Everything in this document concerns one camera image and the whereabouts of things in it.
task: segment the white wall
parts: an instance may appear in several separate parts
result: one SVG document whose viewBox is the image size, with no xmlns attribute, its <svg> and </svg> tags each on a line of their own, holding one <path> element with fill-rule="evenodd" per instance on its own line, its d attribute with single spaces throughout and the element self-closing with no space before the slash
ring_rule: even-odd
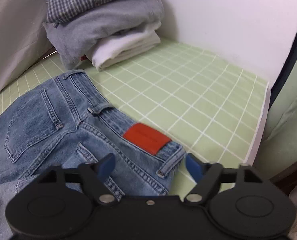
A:
<svg viewBox="0 0 297 240">
<path fill-rule="evenodd" d="M 275 82 L 297 31 L 297 0 L 162 0 L 159 34 Z"/>
</svg>

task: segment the green grid tablecloth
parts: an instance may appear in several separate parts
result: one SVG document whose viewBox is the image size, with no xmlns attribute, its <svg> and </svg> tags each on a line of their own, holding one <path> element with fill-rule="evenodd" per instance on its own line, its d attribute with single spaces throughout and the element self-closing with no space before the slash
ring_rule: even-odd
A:
<svg viewBox="0 0 297 240">
<path fill-rule="evenodd" d="M 267 82 L 211 52 L 162 39 L 159 46 L 97 71 L 84 68 L 116 108 L 148 124 L 202 161 L 245 162 L 262 113 Z M 57 53 L 29 68 L 0 93 L 0 115 L 16 98 L 65 71 Z M 184 163 L 172 194 L 195 185 Z"/>
</svg>

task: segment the gray garment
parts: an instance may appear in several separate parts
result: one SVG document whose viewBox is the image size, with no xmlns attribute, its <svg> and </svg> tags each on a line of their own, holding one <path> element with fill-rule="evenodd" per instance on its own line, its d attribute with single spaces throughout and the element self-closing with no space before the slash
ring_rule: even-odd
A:
<svg viewBox="0 0 297 240">
<path fill-rule="evenodd" d="M 161 0 L 117 0 L 88 10 L 57 28 L 48 23 L 43 26 L 64 66 L 70 70 L 98 39 L 142 23 L 161 21 L 163 16 Z"/>
</svg>

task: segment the stack of folded clothes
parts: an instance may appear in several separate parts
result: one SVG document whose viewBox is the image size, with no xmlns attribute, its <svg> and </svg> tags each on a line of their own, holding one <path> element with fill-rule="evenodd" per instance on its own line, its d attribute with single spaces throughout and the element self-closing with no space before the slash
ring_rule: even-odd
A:
<svg viewBox="0 0 297 240">
<path fill-rule="evenodd" d="M 81 56 L 97 69 L 145 52 L 160 43 L 161 0 L 46 0 L 47 37 L 67 69 Z"/>
</svg>

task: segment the red leather patch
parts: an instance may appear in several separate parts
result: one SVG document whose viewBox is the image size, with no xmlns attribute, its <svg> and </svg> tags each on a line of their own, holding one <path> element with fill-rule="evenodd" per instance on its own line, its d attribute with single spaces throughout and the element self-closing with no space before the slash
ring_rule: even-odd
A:
<svg viewBox="0 0 297 240">
<path fill-rule="evenodd" d="M 129 128 L 123 138 L 151 155 L 156 155 L 163 146 L 172 141 L 166 135 L 142 123 L 137 123 Z"/>
</svg>

